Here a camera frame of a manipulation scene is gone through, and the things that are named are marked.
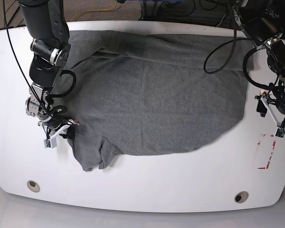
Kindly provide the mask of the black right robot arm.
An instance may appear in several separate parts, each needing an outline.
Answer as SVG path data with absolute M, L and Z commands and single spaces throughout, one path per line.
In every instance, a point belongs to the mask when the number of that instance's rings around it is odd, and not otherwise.
M 69 91 L 61 95 L 51 93 L 55 80 L 64 74 L 71 75 L 76 82 L 76 75 L 64 69 L 71 48 L 64 5 L 61 0 L 20 0 L 19 7 L 33 38 L 30 50 L 34 56 L 29 69 L 32 85 L 26 113 L 39 119 L 49 139 L 51 133 L 72 124 L 63 116 L 66 107 L 52 106 L 55 98 L 66 96 Z

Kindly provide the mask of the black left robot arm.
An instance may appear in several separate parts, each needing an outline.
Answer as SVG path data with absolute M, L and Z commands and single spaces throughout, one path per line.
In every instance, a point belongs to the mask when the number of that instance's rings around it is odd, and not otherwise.
M 285 43 L 279 23 L 285 0 L 232 0 L 230 5 L 235 22 L 255 44 L 244 58 L 245 77 L 255 87 L 272 92 L 275 106 L 285 115 Z M 276 82 L 268 85 L 254 81 L 247 72 L 248 59 L 261 48 L 266 50 L 268 67 L 277 75 Z

